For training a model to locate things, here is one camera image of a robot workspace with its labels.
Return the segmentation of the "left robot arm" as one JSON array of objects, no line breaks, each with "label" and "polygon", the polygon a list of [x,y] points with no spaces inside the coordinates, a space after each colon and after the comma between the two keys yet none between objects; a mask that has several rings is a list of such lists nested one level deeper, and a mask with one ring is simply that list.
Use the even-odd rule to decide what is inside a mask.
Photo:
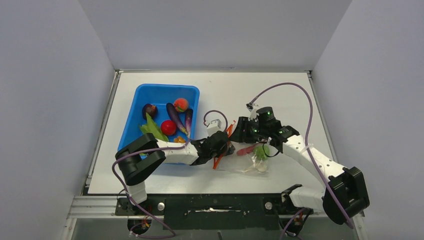
[{"label": "left robot arm", "polygon": [[185,143],[163,141],[147,133],[115,154],[112,172],[135,206],[147,200],[145,180],[161,164],[203,165],[214,157],[225,156],[229,142],[228,134],[220,130],[206,138]]}]

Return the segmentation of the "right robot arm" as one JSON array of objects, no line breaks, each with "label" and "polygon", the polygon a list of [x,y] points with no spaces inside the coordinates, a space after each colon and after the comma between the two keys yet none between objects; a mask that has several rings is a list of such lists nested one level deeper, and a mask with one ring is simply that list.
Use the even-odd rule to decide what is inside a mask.
[{"label": "right robot arm", "polygon": [[275,118],[270,106],[257,109],[255,118],[239,117],[229,139],[236,143],[270,144],[322,183],[322,189],[295,184],[284,190],[281,207],[286,213],[312,209],[325,212],[334,223],[342,225],[370,205],[364,175],[357,167],[347,168],[306,143],[296,129]]}]

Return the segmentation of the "clear zip top bag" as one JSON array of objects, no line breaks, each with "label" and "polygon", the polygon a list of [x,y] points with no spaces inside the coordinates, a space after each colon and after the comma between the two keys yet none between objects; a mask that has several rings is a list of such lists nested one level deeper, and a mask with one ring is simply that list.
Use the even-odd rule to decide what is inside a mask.
[{"label": "clear zip top bag", "polygon": [[244,156],[237,156],[236,152],[237,150],[240,150],[245,147],[249,147],[251,145],[262,145],[259,143],[254,144],[242,144],[235,146],[234,142],[232,143],[232,154],[228,156],[219,156],[213,158],[213,169],[218,171],[227,171],[232,173],[239,173],[239,174],[245,174],[245,175],[251,175],[251,176],[258,176],[265,174],[264,173],[258,173],[253,171],[245,171],[245,169],[252,163],[251,157],[254,156],[254,152],[244,155]]}]

